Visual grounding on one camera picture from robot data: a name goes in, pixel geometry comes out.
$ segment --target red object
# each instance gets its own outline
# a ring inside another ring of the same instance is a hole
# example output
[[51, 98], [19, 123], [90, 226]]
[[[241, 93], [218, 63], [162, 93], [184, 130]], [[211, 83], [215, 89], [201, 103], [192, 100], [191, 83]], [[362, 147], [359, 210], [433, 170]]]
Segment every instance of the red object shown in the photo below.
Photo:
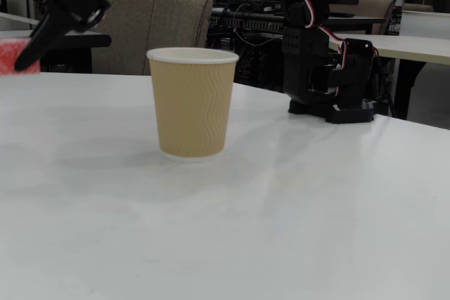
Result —
[[16, 72], [14, 65], [30, 39], [0, 39], [0, 75], [39, 74], [40, 62], [22, 72]]

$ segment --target beige upholstered chair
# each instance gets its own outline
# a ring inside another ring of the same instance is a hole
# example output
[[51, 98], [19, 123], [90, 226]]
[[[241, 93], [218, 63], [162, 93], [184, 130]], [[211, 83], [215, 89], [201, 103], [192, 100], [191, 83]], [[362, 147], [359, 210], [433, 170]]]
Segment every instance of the beige upholstered chair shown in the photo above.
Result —
[[205, 45], [212, 0], [108, 1], [112, 8], [94, 31], [112, 44], [93, 49], [94, 73], [149, 75], [148, 50]]
[[422, 4], [404, 4], [403, 11], [413, 11], [413, 12], [435, 12], [433, 6], [422, 5]]
[[330, 5], [331, 12], [353, 13], [364, 17], [384, 18], [384, 24], [373, 26], [372, 34], [386, 34], [396, 0], [359, 0], [358, 5]]

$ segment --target table surface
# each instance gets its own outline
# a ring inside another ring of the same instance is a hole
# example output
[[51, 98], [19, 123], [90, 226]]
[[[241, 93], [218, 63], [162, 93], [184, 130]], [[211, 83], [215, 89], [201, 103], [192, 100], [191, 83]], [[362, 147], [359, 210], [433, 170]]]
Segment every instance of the table surface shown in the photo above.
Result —
[[448, 299], [450, 132], [332, 125], [235, 85], [165, 159], [150, 77], [0, 78], [0, 299]]
[[31, 19], [31, 18], [21, 17], [19, 15], [13, 15], [13, 14], [9, 14], [9, 13], [0, 12], [0, 20], [2, 20], [2, 19], [11, 20], [11, 21], [14, 21], [14, 22], [26, 23], [26, 24], [30, 24], [30, 25], [37, 25], [37, 24], [39, 24], [39, 21], [35, 20], [35, 19]]
[[[213, 8], [212, 14], [215, 16], [222, 15], [224, 8]], [[234, 18], [234, 11], [227, 11], [227, 18]], [[273, 14], [264, 14], [264, 13], [248, 13], [248, 12], [237, 12], [236, 18], [245, 18], [245, 19], [254, 19], [254, 20], [266, 20], [266, 21], [274, 21], [274, 22], [284, 22], [284, 17], [282, 15], [273, 15]], [[351, 18], [341, 18], [341, 17], [330, 17], [325, 22], [326, 24], [339, 24], [339, 25], [347, 25], [347, 24], [380, 24], [384, 23], [384, 18], [375, 18], [375, 17], [363, 17], [355, 15]]]
[[[450, 40], [422, 37], [395, 37], [390, 35], [337, 34], [342, 39], [372, 41], [381, 56], [403, 60], [450, 65]], [[337, 43], [330, 47], [337, 50]]]
[[[11, 30], [0, 31], [1, 38], [27, 38], [31, 35], [32, 30]], [[53, 49], [67, 49], [67, 48], [98, 48], [109, 47], [112, 39], [107, 34], [95, 32], [69, 32], [61, 42]]]

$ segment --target floor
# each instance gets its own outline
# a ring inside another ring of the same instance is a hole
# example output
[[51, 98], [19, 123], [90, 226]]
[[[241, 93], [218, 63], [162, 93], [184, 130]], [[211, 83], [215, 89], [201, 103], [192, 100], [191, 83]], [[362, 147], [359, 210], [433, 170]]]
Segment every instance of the floor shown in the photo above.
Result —
[[408, 120], [450, 130], [450, 67], [427, 64], [411, 92]]

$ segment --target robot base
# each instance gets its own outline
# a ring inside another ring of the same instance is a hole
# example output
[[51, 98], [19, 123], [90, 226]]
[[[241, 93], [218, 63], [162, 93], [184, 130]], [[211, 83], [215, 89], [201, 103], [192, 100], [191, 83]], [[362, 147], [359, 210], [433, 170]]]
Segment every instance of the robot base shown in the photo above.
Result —
[[309, 114], [323, 117], [328, 123], [345, 124], [372, 122], [375, 108], [373, 107], [373, 102], [369, 100], [363, 100], [361, 107], [352, 109], [340, 109], [337, 105], [332, 103], [303, 105], [297, 101], [291, 100], [289, 113], [296, 115]]

